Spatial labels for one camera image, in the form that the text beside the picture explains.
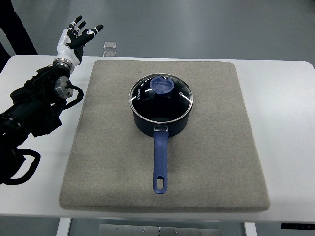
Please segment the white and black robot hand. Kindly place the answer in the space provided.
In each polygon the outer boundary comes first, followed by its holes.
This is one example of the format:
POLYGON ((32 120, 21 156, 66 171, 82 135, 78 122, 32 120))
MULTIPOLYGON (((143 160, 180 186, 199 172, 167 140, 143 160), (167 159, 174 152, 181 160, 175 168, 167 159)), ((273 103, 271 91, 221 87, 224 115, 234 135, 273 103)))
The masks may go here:
POLYGON ((57 44, 57 55, 54 64, 64 62, 70 69, 74 69, 82 62, 83 49, 104 28, 102 24, 92 28, 84 29, 86 22, 82 16, 72 21, 68 28, 64 29, 57 44))

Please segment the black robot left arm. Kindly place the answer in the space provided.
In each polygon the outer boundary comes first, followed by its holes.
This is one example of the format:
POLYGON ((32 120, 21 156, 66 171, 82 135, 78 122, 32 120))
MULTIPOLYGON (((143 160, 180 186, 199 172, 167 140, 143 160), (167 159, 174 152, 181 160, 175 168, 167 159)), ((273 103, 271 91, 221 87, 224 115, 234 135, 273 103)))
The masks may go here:
POLYGON ((41 155, 19 149, 29 134, 50 134, 61 126, 62 111, 82 101, 83 91, 72 84, 74 65, 65 57, 37 71, 10 95, 13 105, 0 115, 0 182, 19 185, 36 171, 41 155))

